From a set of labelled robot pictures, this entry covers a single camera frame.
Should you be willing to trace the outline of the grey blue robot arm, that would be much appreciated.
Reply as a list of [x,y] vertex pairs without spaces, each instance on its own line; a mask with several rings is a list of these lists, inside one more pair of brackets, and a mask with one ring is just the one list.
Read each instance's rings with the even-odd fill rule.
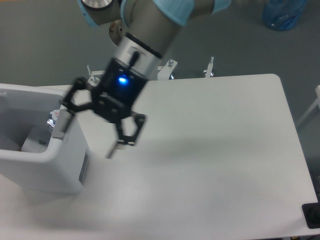
[[97,85],[77,77],[62,100],[71,118],[91,110],[115,126],[117,140],[107,154],[134,146],[146,123],[132,107],[179,31],[190,19],[226,9],[228,0],[80,0],[91,26],[116,20],[126,30]]

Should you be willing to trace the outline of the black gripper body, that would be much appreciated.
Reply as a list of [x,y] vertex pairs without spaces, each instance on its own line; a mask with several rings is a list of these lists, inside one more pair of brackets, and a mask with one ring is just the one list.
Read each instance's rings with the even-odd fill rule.
[[134,73],[138,61],[133,57],[129,65],[113,58],[105,69],[99,84],[91,91],[93,112],[110,123],[127,118],[132,106],[147,83],[147,79]]

